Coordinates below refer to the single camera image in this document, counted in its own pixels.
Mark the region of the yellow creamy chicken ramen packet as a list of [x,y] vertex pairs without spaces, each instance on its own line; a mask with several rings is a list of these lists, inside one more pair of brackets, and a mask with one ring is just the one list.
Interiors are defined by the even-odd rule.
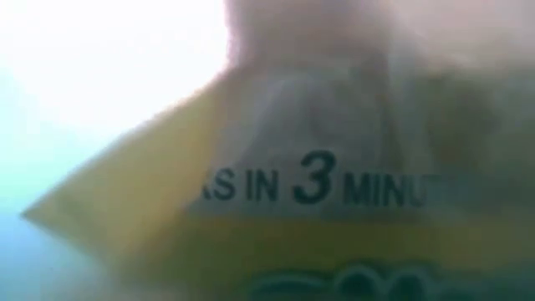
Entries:
[[234,69],[24,216],[194,301],[535,301],[535,70]]

